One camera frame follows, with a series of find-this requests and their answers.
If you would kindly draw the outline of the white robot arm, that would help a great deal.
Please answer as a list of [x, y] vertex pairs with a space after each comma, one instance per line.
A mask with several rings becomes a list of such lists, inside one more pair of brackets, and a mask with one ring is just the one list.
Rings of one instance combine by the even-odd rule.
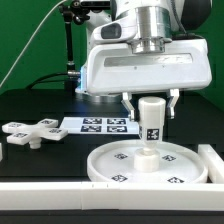
[[206, 40], [192, 33], [209, 17], [212, 0], [80, 0], [87, 12], [87, 60], [81, 89], [120, 94], [138, 119], [134, 94], [166, 92], [168, 114], [181, 90], [212, 80]]

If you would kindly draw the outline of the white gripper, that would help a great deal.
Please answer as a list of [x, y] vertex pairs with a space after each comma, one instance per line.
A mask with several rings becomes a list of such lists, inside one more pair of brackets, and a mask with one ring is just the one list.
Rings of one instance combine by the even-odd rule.
[[136, 119], [131, 93], [167, 92], [167, 117], [175, 117], [179, 90], [201, 89], [212, 80], [204, 39], [177, 40], [163, 53], [134, 54], [126, 43], [94, 47], [83, 70], [83, 88], [90, 94], [122, 94], [130, 121]]

